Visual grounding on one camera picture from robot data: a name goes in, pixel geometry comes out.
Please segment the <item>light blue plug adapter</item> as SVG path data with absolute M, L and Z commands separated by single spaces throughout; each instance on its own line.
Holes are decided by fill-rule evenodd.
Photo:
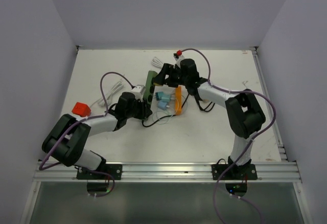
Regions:
M 160 100 L 157 106 L 161 110 L 166 110 L 168 108 L 168 103 Z

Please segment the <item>green power strip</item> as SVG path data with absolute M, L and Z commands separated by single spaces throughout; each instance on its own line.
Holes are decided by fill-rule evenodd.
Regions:
M 152 104 L 153 94 L 155 90 L 155 85 L 153 83 L 153 78 L 157 76 L 156 71 L 149 71 L 147 74 L 147 79 L 145 83 L 145 92 L 143 94 L 143 99 L 149 104 Z

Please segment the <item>teal plug adapter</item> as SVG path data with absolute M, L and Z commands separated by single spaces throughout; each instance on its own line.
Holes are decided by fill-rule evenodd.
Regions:
M 163 94 L 161 97 L 162 102 L 170 102 L 171 101 L 171 95 L 170 94 Z
M 156 98 L 156 100 L 161 100 L 163 94 L 164 94 L 163 92 L 156 92 L 156 93 L 155 93 L 155 98 Z

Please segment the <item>orange power strip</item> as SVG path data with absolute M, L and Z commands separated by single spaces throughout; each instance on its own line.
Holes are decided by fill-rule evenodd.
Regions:
M 179 116 L 182 113 L 182 89 L 181 86 L 175 88 L 175 115 Z

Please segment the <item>red cube plug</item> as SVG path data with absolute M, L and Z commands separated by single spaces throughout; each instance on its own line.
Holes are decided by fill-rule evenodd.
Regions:
M 72 113 L 80 117 L 88 117 L 91 114 L 91 109 L 87 104 L 77 102 L 72 109 Z

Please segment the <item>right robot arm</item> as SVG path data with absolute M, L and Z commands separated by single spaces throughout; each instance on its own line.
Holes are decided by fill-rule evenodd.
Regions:
M 240 179 L 245 173 L 245 166 L 251 162 L 252 136 L 262 128 L 266 117 L 251 90 L 234 94 L 224 92 L 210 85 L 209 80 L 200 77 L 194 60 L 190 58 L 165 63 L 161 71 L 152 79 L 156 85 L 169 87 L 184 86 L 197 101 L 208 100 L 226 109 L 229 125 L 235 134 L 231 155 L 228 157 L 228 175 Z

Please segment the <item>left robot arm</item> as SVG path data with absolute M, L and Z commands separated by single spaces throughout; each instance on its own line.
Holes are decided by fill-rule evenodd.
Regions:
M 152 114 L 151 105 L 144 99 L 137 99 L 131 92 L 123 92 L 117 104 L 103 115 L 77 118 L 63 115 L 55 124 L 42 144 L 46 153 L 39 170 L 48 169 L 45 162 L 55 158 L 66 167 L 79 166 L 88 169 L 94 179 L 105 176 L 105 159 L 85 149 L 88 137 L 121 129 L 130 118 L 145 120 Z

